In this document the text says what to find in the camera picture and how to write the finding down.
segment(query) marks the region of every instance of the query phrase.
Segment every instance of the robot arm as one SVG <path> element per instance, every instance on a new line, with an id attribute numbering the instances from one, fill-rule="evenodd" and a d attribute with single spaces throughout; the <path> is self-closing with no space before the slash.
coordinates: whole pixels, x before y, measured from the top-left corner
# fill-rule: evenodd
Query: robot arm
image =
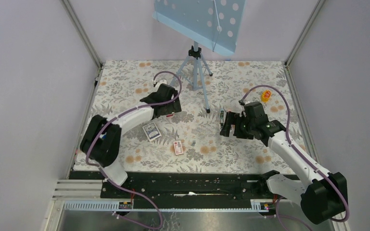
<path id="1" fill-rule="evenodd" d="M 300 205 L 307 218 L 315 224 L 344 212 L 345 208 L 339 196 L 318 172 L 328 176 L 348 201 L 345 177 L 339 172 L 331 174 L 328 169 L 314 161 L 295 141 L 288 143 L 286 128 L 277 120 L 269 121 L 261 103 L 240 102 L 240 104 L 244 111 L 240 114 L 227 112 L 220 134 L 228 137 L 231 125 L 234 125 L 234 136 L 237 138 L 261 140 L 265 146 L 280 155 L 300 179 L 300 182 L 290 180 L 276 171 L 265 173 L 263 174 L 264 184 L 268 190 Z M 318 169 L 313 170 L 296 153 L 292 145 Z"/>
<path id="2" fill-rule="evenodd" d="M 117 185 L 122 185 L 127 179 L 127 173 L 121 163 L 116 161 L 119 154 L 121 136 L 133 127 L 146 121 L 182 110 L 179 98 L 172 103 L 155 105 L 156 103 L 171 100 L 178 94 L 175 88 L 166 84 L 166 80 L 156 84 L 156 87 L 158 88 L 157 92 L 153 92 L 147 97 L 142 98 L 140 100 L 141 103 L 135 106 L 137 108 L 136 110 L 120 114 L 119 119 L 104 130 L 90 153 L 90 159 L 95 161 Z M 153 104 L 154 106 L 144 107 L 147 104 Z M 88 152 L 94 138 L 106 123 L 107 119 L 100 115 L 95 115 L 91 119 L 80 143 L 80 149 L 84 153 Z"/>

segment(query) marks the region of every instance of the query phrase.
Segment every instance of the light blue tripod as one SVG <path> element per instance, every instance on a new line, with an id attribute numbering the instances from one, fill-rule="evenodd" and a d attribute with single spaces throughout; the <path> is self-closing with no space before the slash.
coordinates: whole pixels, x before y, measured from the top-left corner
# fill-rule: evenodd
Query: light blue tripod
<path id="1" fill-rule="evenodd" d="M 208 67 L 208 64 L 206 64 L 205 58 L 203 58 L 202 55 L 202 48 L 198 47 L 198 43 L 194 41 L 194 45 L 192 48 L 188 51 L 188 56 L 185 58 L 185 61 L 182 63 L 179 70 L 176 72 L 178 76 L 182 73 L 182 69 L 184 66 L 188 63 L 190 57 L 194 58 L 194 81 L 189 80 L 187 77 L 183 76 L 184 79 L 186 79 L 190 84 L 193 85 L 192 90 L 199 90 L 203 89 L 203 95 L 205 96 L 205 104 L 206 104 L 206 113 L 210 113 L 211 109 L 209 108 L 208 103 L 208 96 L 206 95 L 206 87 L 205 87 L 205 78 L 203 77 L 202 72 L 202 64 L 200 63 L 200 60 L 202 59 L 203 64 L 205 64 L 206 69 L 208 70 L 209 76 L 213 76 L 213 73 Z M 202 82 L 202 87 L 198 87 L 198 70 L 199 70 L 199 76 L 200 81 Z M 171 86 L 173 86 L 176 82 L 176 78 L 173 78 L 171 82 Z"/>

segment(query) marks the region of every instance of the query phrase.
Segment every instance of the wall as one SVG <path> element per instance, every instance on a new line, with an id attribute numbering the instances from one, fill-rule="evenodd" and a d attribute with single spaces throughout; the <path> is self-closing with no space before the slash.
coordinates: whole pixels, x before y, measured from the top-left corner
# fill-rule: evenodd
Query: wall
<path id="1" fill-rule="evenodd" d="M 71 0 L 103 61 L 185 59 L 193 42 L 154 20 L 153 2 Z M 207 60 L 286 60 L 317 0 L 246 2 L 235 54 L 223 57 L 204 49 Z"/>
<path id="2" fill-rule="evenodd" d="M 59 0 L 0 1 L 0 231 L 36 231 L 96 67 Z"/>
<path id="3" fill-rule="evenodd" d="M 291 72 L 320 162 L 348 180 L 351 231 L 370 230 L 370 0 L 327 1 Z"/>

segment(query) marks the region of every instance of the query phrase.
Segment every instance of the light blue music stand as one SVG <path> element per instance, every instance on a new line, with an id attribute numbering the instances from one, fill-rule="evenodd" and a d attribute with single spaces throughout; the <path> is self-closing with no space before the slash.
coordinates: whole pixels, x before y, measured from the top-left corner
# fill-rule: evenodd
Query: light blue music stand
<path id="1" fill-rule="evenodd" d="M 193 90 L 203 89 L 207 113 L 210 112 L 210 108 L 200 63 L 201 59 L 209 75 L 212 76 L 213 73 L 203 58 L 199 44 L 220 55 L 232 55 L 236 49 L 244 6 L 245 0 L 154 1 L 155 12 L 153 13 L 153 18 L 194 41 L 194 45 L 189 50 L 188 56 L 177 71 L 177 74 L 181 74 L 190 57 L 193 57 L 193 81 L 186 77 L 183 78 L 193 84 Z M 198 71 L 202 87 L 198 87 Z"/>

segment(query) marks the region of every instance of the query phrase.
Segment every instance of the floral tablecloth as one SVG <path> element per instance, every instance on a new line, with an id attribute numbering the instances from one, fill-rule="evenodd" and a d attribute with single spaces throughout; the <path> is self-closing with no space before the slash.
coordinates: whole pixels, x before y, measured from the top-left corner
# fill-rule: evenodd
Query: floral tablecloth
<path id="1" fill-rule="evenodd" d="M 191 78 L 192 61 L 183 75 Z M 153 88 L 152 77 L 159 71 L 174 73 L 182 61 L 107 61 L 94 99 L 91 116 L 100 114 L 112 118 L 132 108 Z M 204 109 L 202 90 L 192 91 L 183 82 L 180 95 L 182 112 L 172 117 L 160 117 L 154 122 L 162 137 L 149 142 L 141 124 L 123 135 L 118 161 L 126 171 L 152 172 L 203 172 L 203 173 L 265 173 L 272 169 L 293 173 L 289 166 L 273 151 L 257 140 L 242 140 L 219 135 L 219 111 L 240 112 L 238 100 L 251 87 L 267 84 L 278 88 L 287 98 L 291 108 L 290 134 L 304 147 L 302 133 L 295 112 L 290 89 L 281 62 L 208 61 L 213 72 L 205 73 L 205 84 L 211 113 Z M 161 74 L 161 79 L 171 82 L 172 76 Z M 247 100 L 260 101 L 266 89 L 257 89 Z M 285 124 L 287 112 L 282 99 L 272 92 L 270 100 L 263 103 L 269 119 Z M 181 141 L 183 155 L 175 155 L 173 142 Z M 76 151 L 74 170 L 97 170 L 84 162 L 85 154 Z"/>

